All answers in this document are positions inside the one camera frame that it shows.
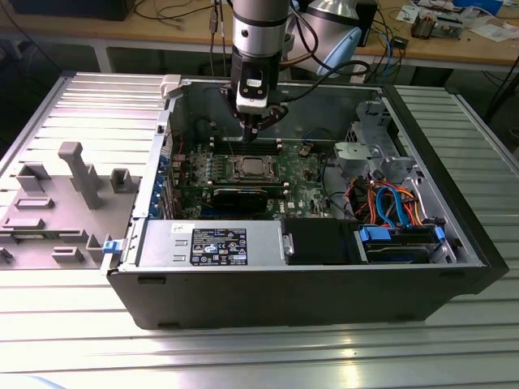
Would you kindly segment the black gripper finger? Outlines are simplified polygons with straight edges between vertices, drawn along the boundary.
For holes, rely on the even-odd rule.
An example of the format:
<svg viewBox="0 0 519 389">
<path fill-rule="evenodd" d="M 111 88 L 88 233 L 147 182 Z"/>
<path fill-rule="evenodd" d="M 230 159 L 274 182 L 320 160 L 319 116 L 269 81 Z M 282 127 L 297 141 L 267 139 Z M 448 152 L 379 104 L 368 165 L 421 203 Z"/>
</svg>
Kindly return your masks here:
<svg viewBox="0 0 519 389">
<path fill-rule="evenodd" d="M 265 116 L 259 114 L 251 115 L 249 120 L 249 141 L 254 141 L 261 131 L 277 124 L 288 112 L 289 110 L 286 106 L 273 105 L 268 108 Z"/>
<path fill-rule="evenodd" d="M 231 116 L 237 119 L 242 128 L 242 141 L 252 142 L 254 134 L 251 125 L 251 115 L 249 113 L 240 113 L 236 105 L 236 96 L 230 85 L 224 85 L 220 88 L 220 96 L 225 102 Z"/>
</svg>

